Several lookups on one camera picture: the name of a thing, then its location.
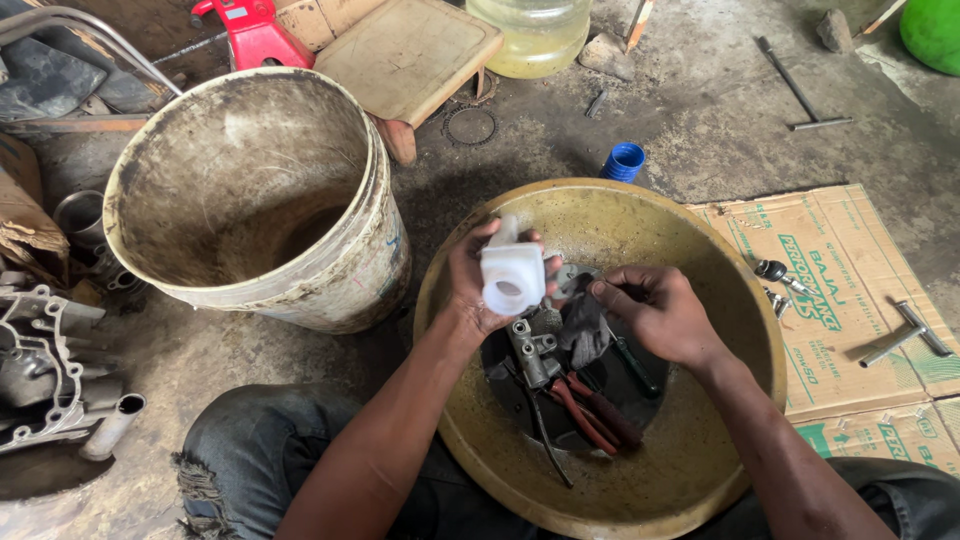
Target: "wooden stool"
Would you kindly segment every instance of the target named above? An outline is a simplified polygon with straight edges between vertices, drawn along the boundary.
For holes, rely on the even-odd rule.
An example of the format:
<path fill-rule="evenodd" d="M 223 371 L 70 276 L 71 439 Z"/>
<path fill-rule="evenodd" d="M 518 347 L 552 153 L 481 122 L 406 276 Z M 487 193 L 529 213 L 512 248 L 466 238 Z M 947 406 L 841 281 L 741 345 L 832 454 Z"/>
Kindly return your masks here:
<path fill-rule="evenodd" d="M 440 0 L 389 0 L 317 55 L 313 68 L 343 85 L 401 165 L 417 159 L 414 130 L 483 66 L 503 33 Z"/>

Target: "red stand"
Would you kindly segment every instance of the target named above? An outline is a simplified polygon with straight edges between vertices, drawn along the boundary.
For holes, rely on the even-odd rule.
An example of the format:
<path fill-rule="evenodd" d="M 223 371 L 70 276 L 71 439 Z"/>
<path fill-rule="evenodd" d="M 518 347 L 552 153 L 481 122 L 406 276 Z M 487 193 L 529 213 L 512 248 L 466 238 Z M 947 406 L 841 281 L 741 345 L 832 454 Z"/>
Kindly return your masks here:
<path fill-rule="evenodd" d="M 190 11 L 190 23 L 200 28 L 200 17 L 210 10 L 216 10 L 227 27 L 237 71 L 260 67 L 267 59 L 313 68 L 313 53 L 276 23 L 276 7 L 271 0 L 203 0 Z"/>

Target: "jeans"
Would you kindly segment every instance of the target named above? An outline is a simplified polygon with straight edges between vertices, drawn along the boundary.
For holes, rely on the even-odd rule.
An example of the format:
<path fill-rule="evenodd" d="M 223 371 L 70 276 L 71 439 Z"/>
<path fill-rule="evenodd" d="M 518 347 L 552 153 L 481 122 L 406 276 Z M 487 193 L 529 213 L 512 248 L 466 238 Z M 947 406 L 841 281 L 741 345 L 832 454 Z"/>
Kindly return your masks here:
<path fill-rule="evenodd" d="M 321 384 L 241 386 L 201 413 L 175 454 L 188 537 L 273 538 L 287 507 L 360 404 Z M 960 480 L 919 463 L 835 457 L 828 463 L 903 540 L 960 540 Z M 516 516 L 434 440 L 388 538 L 558 538 Z M 751 491 L 688 539 L 772 538 Z"/>

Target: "rag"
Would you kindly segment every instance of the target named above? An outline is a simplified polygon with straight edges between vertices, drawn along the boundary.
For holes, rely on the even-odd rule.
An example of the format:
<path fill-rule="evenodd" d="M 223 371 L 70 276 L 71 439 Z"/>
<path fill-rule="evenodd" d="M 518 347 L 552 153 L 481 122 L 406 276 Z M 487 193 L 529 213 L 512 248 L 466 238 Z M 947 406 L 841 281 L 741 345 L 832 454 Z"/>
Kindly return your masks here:
<path fill-rule="evenodd" d="M 591 282 L 593 276 L 585 272 L 561 289 L 569 300 L 562 310 L 564 327 L 557 334 L 557 343 L 561 349 L 572 352 L 570 368 L 575 370 L 586 367 L 610 346 L 606 310 L 587 293 Z"/>

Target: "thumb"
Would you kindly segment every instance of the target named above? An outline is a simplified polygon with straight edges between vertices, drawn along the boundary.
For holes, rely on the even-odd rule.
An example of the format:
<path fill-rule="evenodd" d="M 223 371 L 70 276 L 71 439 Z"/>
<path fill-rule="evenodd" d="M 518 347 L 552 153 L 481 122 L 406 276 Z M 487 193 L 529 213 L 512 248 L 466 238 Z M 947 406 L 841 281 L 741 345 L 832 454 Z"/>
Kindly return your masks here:
<path fill-rule="evenodd" d="M 642 304 L 630 298 L 620 287 L 607 282 L 597 280 L 591 283 L 589 292 L 601 306 L 624 321 L 634 321 L 643 309 Z"/>

